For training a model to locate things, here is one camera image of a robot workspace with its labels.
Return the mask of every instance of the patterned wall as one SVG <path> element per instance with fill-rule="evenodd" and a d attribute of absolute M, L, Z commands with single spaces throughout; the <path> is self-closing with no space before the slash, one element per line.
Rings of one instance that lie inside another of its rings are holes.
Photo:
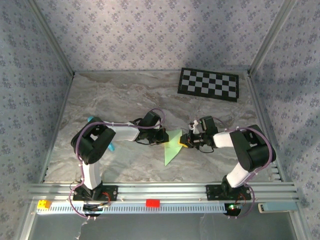
<path fill-rule="evenodd" d="M 254 81 L 282 161 L 296 182 L 314 239 L 320 239 L 320 3 L 299 1 Z"/>
<path fill-rule="evenodd" d="M 36 0 L 73 70 L 248 69 L 283 0 Z"/>
<path fill-rule="evenodd" d="M 0 239 L 9 240 L 25 184 L 39 180 L 70 78 L 23 1 L 0 8 Z"/>

